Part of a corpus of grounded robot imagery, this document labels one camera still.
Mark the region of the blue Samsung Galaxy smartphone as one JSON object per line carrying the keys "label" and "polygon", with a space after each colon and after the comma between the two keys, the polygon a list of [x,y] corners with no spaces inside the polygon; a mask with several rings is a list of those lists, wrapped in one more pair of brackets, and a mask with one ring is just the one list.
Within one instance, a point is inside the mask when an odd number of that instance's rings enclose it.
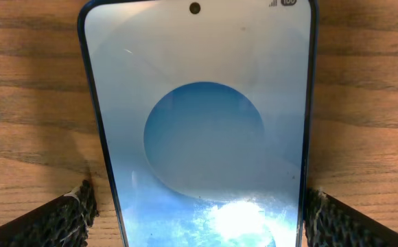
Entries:
{"label": "blue Samsung Galaxy smartphone", "polygon": [[78,36],[124,246],[300,246],[312,0],[90,1]]}

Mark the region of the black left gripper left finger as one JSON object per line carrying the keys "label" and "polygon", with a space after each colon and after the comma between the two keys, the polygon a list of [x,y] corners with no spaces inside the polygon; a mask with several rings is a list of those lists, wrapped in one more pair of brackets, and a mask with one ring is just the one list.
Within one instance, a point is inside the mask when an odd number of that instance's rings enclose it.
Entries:
{"label": "black left gripper left finger", "polygon": [[0,247],[85,247],[99,215],[92,184],[70,192],[0,226]]}

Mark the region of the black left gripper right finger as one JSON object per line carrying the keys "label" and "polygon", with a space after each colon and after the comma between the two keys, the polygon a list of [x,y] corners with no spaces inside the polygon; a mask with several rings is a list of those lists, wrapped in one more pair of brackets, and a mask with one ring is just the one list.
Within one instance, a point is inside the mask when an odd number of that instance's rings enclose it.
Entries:
{"label": "black left gripper right finger", "polygon": [[309,247],[398,247],[398,233],[320,190],[305,193]]}

